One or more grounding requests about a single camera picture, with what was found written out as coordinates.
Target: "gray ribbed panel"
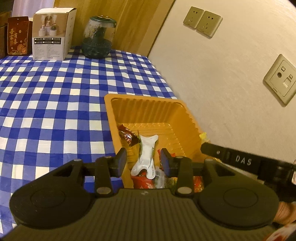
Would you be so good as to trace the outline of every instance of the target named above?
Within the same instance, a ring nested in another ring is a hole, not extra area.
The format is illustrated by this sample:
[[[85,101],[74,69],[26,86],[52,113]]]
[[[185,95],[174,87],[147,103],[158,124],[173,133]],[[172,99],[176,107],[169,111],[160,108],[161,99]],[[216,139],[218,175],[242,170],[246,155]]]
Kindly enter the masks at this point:
[[[250,231],[223,228],[205,218],[192,200],[175,197],[169,190],[121,189],[114,197],[98,199],[75,223],[51,230],[19,225],[3,240],[262,241],[273,231],[270,226]]]

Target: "checkered tablecloth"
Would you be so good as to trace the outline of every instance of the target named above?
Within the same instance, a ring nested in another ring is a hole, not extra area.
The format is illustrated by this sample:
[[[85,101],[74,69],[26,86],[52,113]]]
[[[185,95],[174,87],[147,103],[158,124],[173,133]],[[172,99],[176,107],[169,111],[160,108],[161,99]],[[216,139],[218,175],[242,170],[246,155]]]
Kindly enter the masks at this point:
[[[15,226],[9,200],[22,185],[75,158],[91,162],[114,155],[107,93],[175,99],[140,55],[113,50],[93,60],[76,47],[64,61],[0,60],[1,234]],[[92,182],[86,179],[85,188]]]

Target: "white box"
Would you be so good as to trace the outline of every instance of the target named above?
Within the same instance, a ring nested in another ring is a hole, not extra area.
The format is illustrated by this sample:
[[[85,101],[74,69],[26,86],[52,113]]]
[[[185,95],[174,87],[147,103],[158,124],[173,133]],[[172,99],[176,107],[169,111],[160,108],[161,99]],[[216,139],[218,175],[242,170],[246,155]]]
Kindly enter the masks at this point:
[[[64,60],[71,47],[76,8],[43,8],[33,16],[33,60]]]

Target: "curtain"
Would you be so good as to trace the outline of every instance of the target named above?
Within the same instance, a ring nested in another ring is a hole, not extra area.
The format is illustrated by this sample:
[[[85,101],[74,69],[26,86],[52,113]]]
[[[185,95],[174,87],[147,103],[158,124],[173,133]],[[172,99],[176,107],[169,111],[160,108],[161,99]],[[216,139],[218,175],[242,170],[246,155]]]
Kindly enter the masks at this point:
[[[15,0],[12,9],[12,16],[28,16],[32,18],[34,13],[41,8],[54,6],[54,0]]]

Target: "electrical outlet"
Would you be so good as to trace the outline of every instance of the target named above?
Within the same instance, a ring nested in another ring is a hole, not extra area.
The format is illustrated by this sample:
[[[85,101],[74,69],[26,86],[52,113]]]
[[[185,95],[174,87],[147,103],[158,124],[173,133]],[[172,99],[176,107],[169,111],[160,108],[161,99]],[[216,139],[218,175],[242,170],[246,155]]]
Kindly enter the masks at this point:
[[[296,68],[280,54],[263,79],[278,97],[288,104],[296,93]]]
[[[208,35],[209,37],[213,37],[222,19],[223,18],[217,14],[205,11],[196,27],[196,30]]]
[[[204,13],[203,9],[200,9],[197,7],[191,7],[189,12],[187,13],[183,23],[189,27],[196,28],[203,13]]]

